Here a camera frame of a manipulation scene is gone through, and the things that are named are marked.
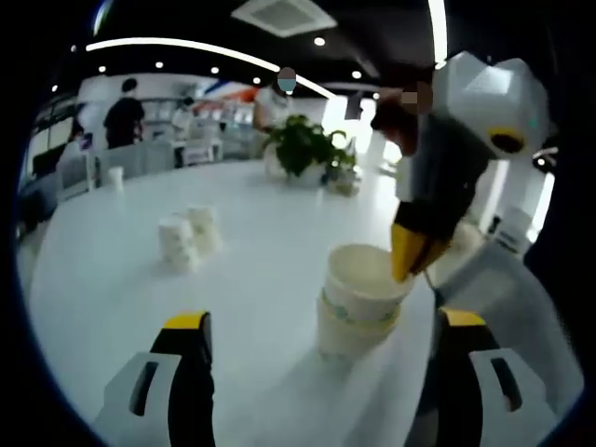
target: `potted plant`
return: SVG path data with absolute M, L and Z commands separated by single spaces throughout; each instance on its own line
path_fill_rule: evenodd
M 338 165 L 350 157 L 333 145 L 334 135 L 345 137 L 345 132 L 336 130 L 325 135 L 321 125 L 310 124 L 304 115 L 292 115 L 282 127 L 271 131 L 264 147 L 275 146 L 279 164 L 292 183 L 315 186 L 333 163 Z

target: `air vent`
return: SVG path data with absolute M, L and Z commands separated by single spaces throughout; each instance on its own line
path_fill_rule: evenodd
M 232 17 L 277 37 L 332 28 L 337 22 L 310 0 L 249 0 Z

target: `cup rim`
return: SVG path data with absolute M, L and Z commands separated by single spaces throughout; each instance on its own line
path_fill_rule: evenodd
M 333 272 L 332 269 L 332 259 L 336 256 L 339 255 L 339 253 L 341 253 L 342 251 L 345 250 L 354 250 L 354 249 L 366 249 L 368 251 L 377 251 L 380 252 L 382 251 L 383 253 L 387 253 L 390 255 L 389 251 L 383 250 L 379 247 L 375 247 L 374 245 L 369 245 L 369 244 L 345 244 L 345 245 L 340 245 L 336 248 L 334 248 L 332 250 L 332 252 L 329 254 L 328 260 L 327 260 L 327 278 L 333 283 L 333 285 L 335 287 L 337 287 L 339 290 L 352 295 L 352 296 L 358 296 L 358 298 L 362 298 L 365 300 L 385 300 L 386 298 L 380 296 L 380 295 L 374 295 L 371 293 L 367 293 L 367 292 L 363 292 L 363 291 L 359 291 L 356 289 L 350 289 L 348 284 L 346 284 L 345 282 L 343 282 L 341 279 L 339 279 Z M 408 295 L 408 293 L 410 293 L 410 291 L 412 291 L 413 288 L 413 275 L 409 274 L 408 277 L 406 278 L 405 281 L 403 282 L 397 282 L 395 279 L 390 278 L 395 284 L 397 284 L 397 286 L 399 288 L 403 288 L 404 292 L 401 295 L 400 299 L 403 300 L 406 295 Z

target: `robotic arm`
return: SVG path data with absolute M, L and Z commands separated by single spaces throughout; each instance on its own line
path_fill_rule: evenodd
M 435 73 L 432 87 L 432 108 L 414 123 L 399 96 L 381 100 L 372 120 L 406 155 L 391 228 L 399 282 L 449 247 L 491 159 L 537 150 L 548 136 L 547 93 L 522 60 L 491 66 L 463 52 Z

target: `ceiling light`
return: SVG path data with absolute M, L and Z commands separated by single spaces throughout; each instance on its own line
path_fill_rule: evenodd
M 235 51 L 230 48 L 218 47 L 216 45 L 204 44 L 202 42 L 193 42 L 192 40 L 168 39 L 166 37 L 125 37 L 122 39 L 105 40 L 103 42 L 89 44 L 86 46 L 85 50 L 94 51 L 96 49 L 123 47 L 125 45 L 167 45 L 170 47 L 200 49 L 202 51 L 209 51 L 211 53 L 222 54 L 229 58 L 234 58 L 240 61 L 248 62 L 253 65 L 257 65 L 261 68 L 265 68 L 265 70 L 269 70 L 274 73 L 277 73 L 280 70 L 279 66 L 275 65 L 274 63 L 264 61 L 263 59 L 255 58 L 250 54 L 241 53 L 240 51 Z M 335 98 L 334 93 L 331 93 L 326 88 L 323 88 L 320 85 L 315 84 L 314 82 L 309 81 L 308 79 L 305 79 L 298 74 L 296 75 L 296 82 L 298 84 L 302 84 L 306 88 L 310 88 L 311 90 L 316 91 L 319 95 L 324 96 L 325 98 Z
M 435 48 L 435 62 L 447 59 L 447 21 L 443 0 L 428 0 L 430 21 L 432 23 L 432 41 Z

